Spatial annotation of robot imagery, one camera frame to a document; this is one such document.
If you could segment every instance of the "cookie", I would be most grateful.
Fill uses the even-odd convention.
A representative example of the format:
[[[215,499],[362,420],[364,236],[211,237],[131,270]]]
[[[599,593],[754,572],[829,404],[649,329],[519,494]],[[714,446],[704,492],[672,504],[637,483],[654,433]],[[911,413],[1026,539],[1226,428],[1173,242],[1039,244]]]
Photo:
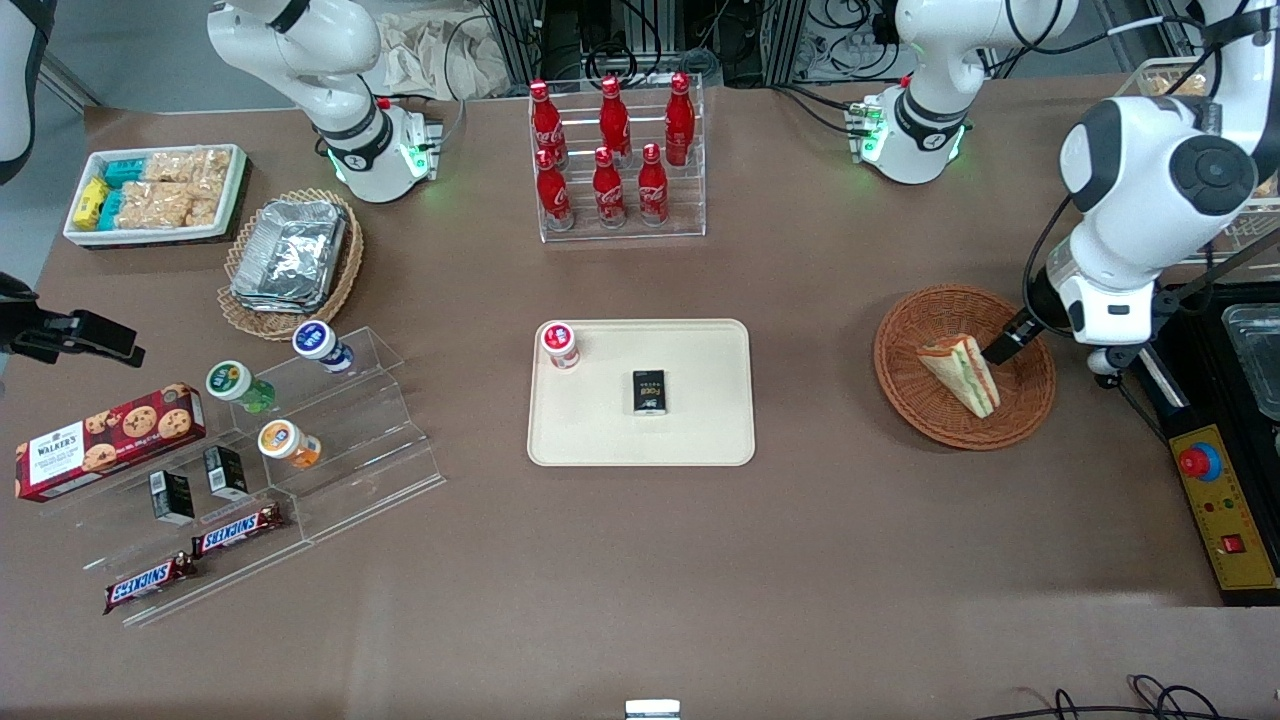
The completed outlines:
[[[101,473],[111,465],[115,465],[115,447],[104,442],[88,448],[88,452],[84,454],[84,461],[81,462],[81,470]]]
[[[156,427],[156,411],[150,405],[134,407],[124,416],[124,434],[138,438],[146,437]]]
[[[106,420],[110,418],[111,413],[99,413],[97,415],[90,415],[84,419],[84,429],[88,430],[91,436],[100,436],[106,432]]]
[[[182,437],[191,430],[191,413],[186,410],[170,410],[160,418],[160,437],[172,439]]]
[[[160,391],[160,396],[164,397],[165,405],[177,402],[179,397],[187,397],[188,395],[191,395],[191,388],[182,383],[165,386],[165,388]]]

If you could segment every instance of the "coca-cola bottle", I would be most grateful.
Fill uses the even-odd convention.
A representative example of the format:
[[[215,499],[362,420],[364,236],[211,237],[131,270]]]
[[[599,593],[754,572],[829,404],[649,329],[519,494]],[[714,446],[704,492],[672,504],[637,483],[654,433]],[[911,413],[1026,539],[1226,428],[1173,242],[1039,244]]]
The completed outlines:
[[[689,100],[689,76],[671,76],[671,100],[667,101],[667,161],[684,167],[689,146],[694,143],[694,104]]]
[[[534,114],[530,122],[534,124],[534,138],[538,141],[538,149],[550,150],[556,159],[556,167],[563,170],[568,165],[564,126],[561,124],[559,110],[552,104],[547,83],[541,79],[529,83],[529,96],[534,99]]]
[[[600,211],[600,224],[607,228],[621,228],[627,222],[627,206],[622,202],[622,176],[613,167],[613,151],[608,147],[595,149],[595,208]]]
[[[657,142],[644,146],[640,168],[640,219],[649,227],[667,222],[667,170],[662,168],[662,151]]]
[[[604,91],[604,105],[600,106],[600,137],[604,146],[613,152],[620,168],[631,165],[631,117],[622,104],[622,83],[614,76],[604,76],[600,81]]]
[[[534,158],[538,161],[538,200],[547,213],[547,229],[564,232],[573,227],[564,176],[556,169],[556,155],[550,150],[539,150]]]

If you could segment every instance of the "beige tray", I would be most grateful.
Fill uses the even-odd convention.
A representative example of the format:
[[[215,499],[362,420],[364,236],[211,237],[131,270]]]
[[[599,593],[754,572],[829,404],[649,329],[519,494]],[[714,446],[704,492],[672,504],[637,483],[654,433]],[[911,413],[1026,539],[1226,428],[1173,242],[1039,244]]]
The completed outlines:
[[[751,350],[737,320],[566,320],[582,359],[558,370],[534,334],[529,457],[547,466],[745,465]],[[666,370],[667,414],[632,410],[632,370]]]

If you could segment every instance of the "small black box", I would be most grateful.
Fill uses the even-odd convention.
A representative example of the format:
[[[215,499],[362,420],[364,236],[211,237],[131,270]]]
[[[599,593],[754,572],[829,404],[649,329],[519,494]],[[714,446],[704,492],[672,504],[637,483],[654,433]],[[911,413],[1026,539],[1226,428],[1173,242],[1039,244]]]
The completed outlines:
[[[635,398],[636,415],[667,414],[667,378],[664,370],[635,370],[631,373],[631,389]]]
[[[248,497],[244,466],[234,450],[215,445],[205,451],[205,471],[209,473],[209,492],[227,500]]]
[[[191,501],[187,478],[165,470],[151,473],[151,510],[156,520],[186,525],[196,519],[196,505]]]

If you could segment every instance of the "bottle cap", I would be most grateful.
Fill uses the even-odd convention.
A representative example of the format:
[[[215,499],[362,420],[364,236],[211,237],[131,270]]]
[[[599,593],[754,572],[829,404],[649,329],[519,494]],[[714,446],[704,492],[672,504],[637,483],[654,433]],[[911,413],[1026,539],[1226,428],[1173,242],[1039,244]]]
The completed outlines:
[[[552,323],[543,331],[543,350],[557,357],[573,351],[573,329],[564,323]]]
[[[293,331],[293,350],[307,360],[329,355],[337,345],[337,333],[324,320],[307,320]]]
[[[253,382],[253,374],[243,363],[223,360],[209,370],[205,388],[218,400],[239,400]]]
[[[288,420],[271,420],[257,433],[257,448],[268,457],[284,459],[302,443],[298,427]]]

